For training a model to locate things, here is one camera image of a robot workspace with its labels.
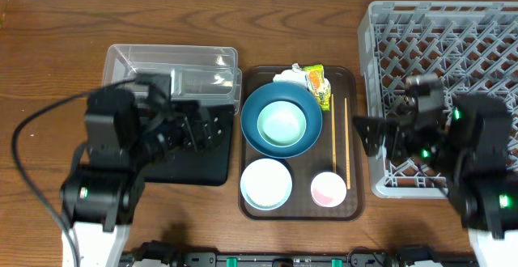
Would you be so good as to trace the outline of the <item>right wooden chopstick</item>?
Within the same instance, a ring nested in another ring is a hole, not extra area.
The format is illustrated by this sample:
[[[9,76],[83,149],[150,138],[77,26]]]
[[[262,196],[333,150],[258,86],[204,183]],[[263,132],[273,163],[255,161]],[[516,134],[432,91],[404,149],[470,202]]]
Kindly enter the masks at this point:
[[[346,187],[349,191],[351,189],[351,178],[350,178],[350,135],[349,135],[349,113],[348,113],[348,100],[344,98],[344,135],[345,135],[345,146],[346,146]]]

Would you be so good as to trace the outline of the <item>large dark blue bowl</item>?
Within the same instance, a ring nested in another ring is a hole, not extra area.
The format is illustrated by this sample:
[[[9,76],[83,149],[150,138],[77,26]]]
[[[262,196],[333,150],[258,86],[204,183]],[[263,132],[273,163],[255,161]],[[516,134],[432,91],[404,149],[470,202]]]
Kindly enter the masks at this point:
[[[307,121],[301,139],[287,147],[269,144],[258,129],[261,110],[278,101],[294,104]],[[241,113],[241,129],[247,142],[263,155],[276,159],[292,158],[309,150],[318,140],[322,124],[322,112],[316,100],[308,91],[292,83],[268,83],[257,88],[244,102]]]

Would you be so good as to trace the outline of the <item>black plastic bin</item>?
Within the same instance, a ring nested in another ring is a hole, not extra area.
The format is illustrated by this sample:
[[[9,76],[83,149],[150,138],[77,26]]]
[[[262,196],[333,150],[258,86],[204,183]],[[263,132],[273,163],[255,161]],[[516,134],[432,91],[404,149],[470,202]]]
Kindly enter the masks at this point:
[[[173,151],[163,158],[148,158],[139,153],[139,136],[131,146],[131,164],[143,171],[147,182],[165,184],[197,184],[220,186],[228,176],[234,106],[219,105],[219,119],[223,127],[222,143],[208,151]]]

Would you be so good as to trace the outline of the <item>left wooden chopstick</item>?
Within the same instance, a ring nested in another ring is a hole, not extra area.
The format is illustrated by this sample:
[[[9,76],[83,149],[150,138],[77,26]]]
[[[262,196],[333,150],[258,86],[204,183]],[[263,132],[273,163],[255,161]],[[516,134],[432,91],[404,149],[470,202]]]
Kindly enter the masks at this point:
[[[334,107],[334,95],[330,96],[330,112],[331,112],[331,140],[332,140],[332,167],[333,173],[337,173],[337,152],[336,152],[336,125],[335,125],[335,107]]]

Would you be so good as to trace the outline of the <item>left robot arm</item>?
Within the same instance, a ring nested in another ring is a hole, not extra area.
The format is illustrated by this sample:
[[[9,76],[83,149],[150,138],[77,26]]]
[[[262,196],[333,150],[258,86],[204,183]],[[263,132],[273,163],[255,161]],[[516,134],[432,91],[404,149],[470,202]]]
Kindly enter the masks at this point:
[[[145,184],[219,186],[227,179],[231,104],[170,102],[151,89],[142,107],[125,88],[87,97],[87,141],[62,184],[64,266],[118,264]]]

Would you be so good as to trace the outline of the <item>small mint green bowl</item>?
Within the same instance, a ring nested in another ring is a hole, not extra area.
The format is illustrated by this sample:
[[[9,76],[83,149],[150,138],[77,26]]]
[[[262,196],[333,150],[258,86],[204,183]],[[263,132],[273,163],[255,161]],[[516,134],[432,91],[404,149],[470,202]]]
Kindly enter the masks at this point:
[[[295,145],[305,134],[307,120],[303,111],[288,101],[275,101],[259,113],[257,129],[261,138],[276,147]]]

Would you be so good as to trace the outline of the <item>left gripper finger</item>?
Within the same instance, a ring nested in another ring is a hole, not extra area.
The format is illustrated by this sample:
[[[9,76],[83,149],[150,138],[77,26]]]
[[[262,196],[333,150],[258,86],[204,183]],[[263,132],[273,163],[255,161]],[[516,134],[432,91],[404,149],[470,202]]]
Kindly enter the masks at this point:
[[[220,134],[204,134],[195,121],[195,117],[185,117],[181,124],[184,133],[183,149],[192,152],[203,152],[218,147],[223,140],[223,127],[220,123]]]
[[[220,134],[219,106],[199,105],[195,111],[195,121],[204,134]]]

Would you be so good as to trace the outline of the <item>white pink paper cup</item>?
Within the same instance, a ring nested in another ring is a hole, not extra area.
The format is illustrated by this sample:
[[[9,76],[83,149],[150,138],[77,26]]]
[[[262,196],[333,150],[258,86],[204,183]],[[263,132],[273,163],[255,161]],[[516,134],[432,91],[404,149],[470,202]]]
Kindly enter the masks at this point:
[[[322,172],[313,178],[310,193],[318,206],[333,208],[345,201],[347,186],[338,174]]]

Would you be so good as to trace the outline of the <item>yellow green snack wrapper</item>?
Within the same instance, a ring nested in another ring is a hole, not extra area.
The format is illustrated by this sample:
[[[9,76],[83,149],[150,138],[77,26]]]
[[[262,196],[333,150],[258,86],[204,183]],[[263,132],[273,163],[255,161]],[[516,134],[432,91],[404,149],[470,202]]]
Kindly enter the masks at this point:
[[[322,64],[305,66],[303,72],[306,74],[308,90],[315,97],[322,111],[330,110],[331,85],[325,77],[325,69]]]

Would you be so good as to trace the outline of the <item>wooden chopstick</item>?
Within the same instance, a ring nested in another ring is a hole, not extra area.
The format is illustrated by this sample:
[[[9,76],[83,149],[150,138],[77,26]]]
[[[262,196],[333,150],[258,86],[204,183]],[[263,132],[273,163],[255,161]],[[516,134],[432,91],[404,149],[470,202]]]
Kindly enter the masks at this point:
[[[335,125],[335,107],[334,107],[334,95],[330,96],[330,112],[331,112],[331,140],[332,140],[332,167],[333,173],[337,173],[337,152],[336,152],[336,125]]]
[[[351,189],[351,178],[350,178],[350,135],[349,135],[349,113],[348,113],[348,100],[344,98],[344,135],[345,135],[345,146],[346,146],[346,187],[349,191]]]

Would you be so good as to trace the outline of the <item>grey dishwasher rack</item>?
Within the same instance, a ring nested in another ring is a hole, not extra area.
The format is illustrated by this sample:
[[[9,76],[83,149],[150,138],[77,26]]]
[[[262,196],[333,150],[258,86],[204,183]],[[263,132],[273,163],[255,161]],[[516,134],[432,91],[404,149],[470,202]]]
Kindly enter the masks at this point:
[[[427,74],[444,85],[443,126],[464,95],[497,98],[517,116],[516,2],[372,2],[358,36],[368,116],[401,117],[407,78]]]

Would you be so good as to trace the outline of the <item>clear plastic bin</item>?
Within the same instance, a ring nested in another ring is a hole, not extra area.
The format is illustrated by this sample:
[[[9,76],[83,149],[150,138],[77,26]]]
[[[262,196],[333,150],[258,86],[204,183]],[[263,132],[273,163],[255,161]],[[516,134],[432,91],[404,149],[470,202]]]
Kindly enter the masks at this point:
[[[170,76],[172,100],[197,100],[202,106],[231,104],[239,112],[242,72],[232,47],[114,44],[108,48],[105,86],[140,73]]]

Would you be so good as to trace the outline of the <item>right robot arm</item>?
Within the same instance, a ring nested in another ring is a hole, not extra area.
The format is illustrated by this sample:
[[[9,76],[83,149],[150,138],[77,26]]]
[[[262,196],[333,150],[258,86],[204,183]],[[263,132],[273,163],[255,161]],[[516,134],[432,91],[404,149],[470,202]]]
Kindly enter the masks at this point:
[[[484,95],[454,100],[421,96],[397,118],[354,117],[368,156],[393,163],[412,158],[438,172],[481,266],[517,264],[517,173],[507,167],[512,115]]]

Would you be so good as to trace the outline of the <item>crumpled white tissue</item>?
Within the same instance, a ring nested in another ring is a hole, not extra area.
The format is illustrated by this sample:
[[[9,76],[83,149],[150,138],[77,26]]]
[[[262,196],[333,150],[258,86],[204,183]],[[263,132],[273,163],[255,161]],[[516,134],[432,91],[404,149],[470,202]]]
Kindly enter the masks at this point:
[[[298,63],[293,64],[290,69],[284,70],[280,74],[276,74],[273,77],[273,82],[292,83],[304,88],[305,90],[308,89],[307,74],[303,71]]]

